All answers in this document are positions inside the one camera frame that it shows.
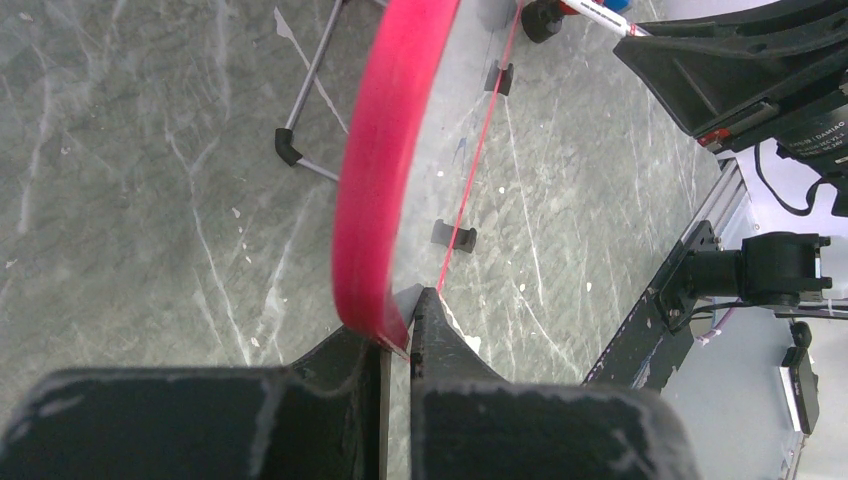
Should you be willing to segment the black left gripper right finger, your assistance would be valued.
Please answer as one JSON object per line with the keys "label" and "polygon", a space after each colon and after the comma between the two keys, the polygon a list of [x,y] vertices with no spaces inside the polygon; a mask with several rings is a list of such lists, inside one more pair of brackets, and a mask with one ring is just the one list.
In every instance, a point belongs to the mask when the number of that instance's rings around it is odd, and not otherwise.
{"label": "black left gripper right finger", "polygon": [[414,479],[698,479],[687,432],[659,395],[511,383],[451,327],[439,292],[412,313]]}

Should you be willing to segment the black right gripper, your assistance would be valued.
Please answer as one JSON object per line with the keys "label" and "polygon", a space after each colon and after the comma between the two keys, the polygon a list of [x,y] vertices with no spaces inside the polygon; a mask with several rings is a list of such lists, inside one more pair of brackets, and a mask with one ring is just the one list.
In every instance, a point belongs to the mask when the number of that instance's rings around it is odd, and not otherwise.
{"label": "black right gripper", "polygon": [[831,214],[846,217],[847,81],[839,79],[847,67],[847,32],[790,30],[846,8],[846,0],[784,0],[641,23],[653,37],[625,38],[614,53],[693,138],[718,129],[741,134],[752,128],[751,117],[763,122],[813,103],[772,135],[779,157],[819,174],[805,194],[805,206],[790,205],[769,184],[759,142],[753,145],[755,172],[794,216],[809,216],[819,187],[830,185],[837,191]]}

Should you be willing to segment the blue square block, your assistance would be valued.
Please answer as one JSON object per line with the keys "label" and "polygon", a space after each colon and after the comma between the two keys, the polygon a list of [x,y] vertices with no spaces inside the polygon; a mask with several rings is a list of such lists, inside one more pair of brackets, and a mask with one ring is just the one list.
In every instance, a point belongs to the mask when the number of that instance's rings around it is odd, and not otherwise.
{"label": "blue square block", "polygon": [[618,13],[618,14],[623,14],[624,12],[627,12],[631,7],[631,3],[632,3],[631,0],[603,0],[602,1],[602,4],[606,8],[608,8],[611,11]]}

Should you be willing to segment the black base beam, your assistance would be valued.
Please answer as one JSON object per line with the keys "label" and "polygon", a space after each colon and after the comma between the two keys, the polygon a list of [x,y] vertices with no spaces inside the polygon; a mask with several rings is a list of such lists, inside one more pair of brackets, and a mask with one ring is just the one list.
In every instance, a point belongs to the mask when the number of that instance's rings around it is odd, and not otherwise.
{"label": "black base beam", "polygon": [[646,289],[602,351],[583,383],[634,389],[662,390],[694,344],[686,330],[669,332],[667,323],[691,311],[680,268],[695,251],[716,251],[713,225],[707,220],[692,226],[661,264]]}

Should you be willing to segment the aluminium base frame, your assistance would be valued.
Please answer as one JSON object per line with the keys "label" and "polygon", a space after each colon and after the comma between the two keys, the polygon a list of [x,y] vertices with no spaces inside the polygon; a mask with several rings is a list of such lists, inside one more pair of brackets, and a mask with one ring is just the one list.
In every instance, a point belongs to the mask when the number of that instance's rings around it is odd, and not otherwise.
{"label": "aluminium base frame", "polygon": [[[803,191],[816,180],[811,169],[774,160],[767,170],[772,187],[801,208]],[[760,233],[788,230],[847,237],[847,219],[830,215],[836,192],[819,190],[814,213],[805,218],[783,211],[756,177],[750,152],[730,164],[730,183],[742,193],[736,209],[719,217],[720,245],[736,249]],[[847,479],[847,322],[807,320],[813,332],[811,356],[819,375],[820,417],[802,442],[792,428],[779,375],[790,346],[788,321],[760,308],[730,313],[721,333],[706,344],[696,340],[661,395],[688,431],[704,479]]]}

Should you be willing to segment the white blue whiteboard marker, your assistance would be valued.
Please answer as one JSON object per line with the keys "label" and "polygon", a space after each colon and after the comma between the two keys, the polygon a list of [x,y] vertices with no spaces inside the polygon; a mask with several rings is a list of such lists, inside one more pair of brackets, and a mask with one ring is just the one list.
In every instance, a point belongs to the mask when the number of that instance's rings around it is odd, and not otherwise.
{"label": "white blue whiteboard marker", "polygon": [[598,23],[608,30],[622,36],[646,37],[650,33],[645,31],[636,23],[629,22],[626,18],[610,10],[602,4],[591,0],[567,0],[565,4],[579,14]]}

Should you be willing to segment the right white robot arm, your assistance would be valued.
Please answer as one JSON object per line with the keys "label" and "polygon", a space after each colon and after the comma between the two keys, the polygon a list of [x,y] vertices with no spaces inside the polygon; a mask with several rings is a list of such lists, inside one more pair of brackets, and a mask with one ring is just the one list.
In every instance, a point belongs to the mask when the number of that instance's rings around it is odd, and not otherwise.
{"label": "right white robot arm", "polygon": [[[779,156],[835,188],[832,214],[847,213],[847,5],[775,1],[749,10],[644,25],[615,55],[648,87],[677,126],[713,152]],[[793,307],[823,294],[832,276],[815,265],[831,241],[816,234],[764,234],[724,253],[706,271],[692,256],[698,294],[747,305]]]}

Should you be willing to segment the black device on floor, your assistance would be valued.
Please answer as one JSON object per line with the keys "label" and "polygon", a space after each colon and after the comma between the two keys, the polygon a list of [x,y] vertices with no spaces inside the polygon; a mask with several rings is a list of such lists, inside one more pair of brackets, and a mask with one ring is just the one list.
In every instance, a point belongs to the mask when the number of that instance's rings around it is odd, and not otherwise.
{"label": "black device on floor", "polygon": [[809,354],[813,337],[803,321],[791,323],[790,334],[793,345],[782,359],[781,380],[794,430],[810,436],[820,415],[818,375]]}

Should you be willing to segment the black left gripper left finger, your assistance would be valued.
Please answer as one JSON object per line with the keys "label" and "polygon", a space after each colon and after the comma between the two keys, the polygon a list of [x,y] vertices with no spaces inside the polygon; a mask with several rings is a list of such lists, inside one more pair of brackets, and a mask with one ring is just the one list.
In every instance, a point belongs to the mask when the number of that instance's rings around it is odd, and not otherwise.
{"label": "black left gripper left finger", "polygon": [[341,328],[287,366],[76,368],[1,438],[5,479],[381,479],[387,351]]}

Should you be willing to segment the pink-framed whiteboard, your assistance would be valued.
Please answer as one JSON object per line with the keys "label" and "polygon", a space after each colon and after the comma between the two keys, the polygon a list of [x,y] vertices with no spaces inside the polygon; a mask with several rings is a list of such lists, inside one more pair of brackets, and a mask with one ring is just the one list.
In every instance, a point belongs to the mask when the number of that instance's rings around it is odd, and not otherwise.
{"label": "pink-framed whiteboard", "polygon": [[433,244],[436,220],[470,224],[471,193],[510,63],[518,1],[392,1],[366,61],[340,171],[332,289],[348,328],[404,353],[401,294],[441,288],[461,251]]}

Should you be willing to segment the black whiteboard foot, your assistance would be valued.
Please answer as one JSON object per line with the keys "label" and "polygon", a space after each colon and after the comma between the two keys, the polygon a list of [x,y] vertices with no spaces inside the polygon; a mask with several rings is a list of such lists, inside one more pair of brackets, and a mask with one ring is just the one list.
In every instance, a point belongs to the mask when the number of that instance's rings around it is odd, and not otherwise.
{"label": "black whiteboard foot", "polygon": [[457,228],[446,224],[442,219],[435,221],[430,241],[433,244],[448,247],[471,254],[476,246],[478,232],[475,228]]}
{"label": "black whiteboard foot", "polygon": [[506,66],[494,60],[484,82],[485,92],[496,92],[504,97],[510,95],[514,78],[514,64],[507,63]]}

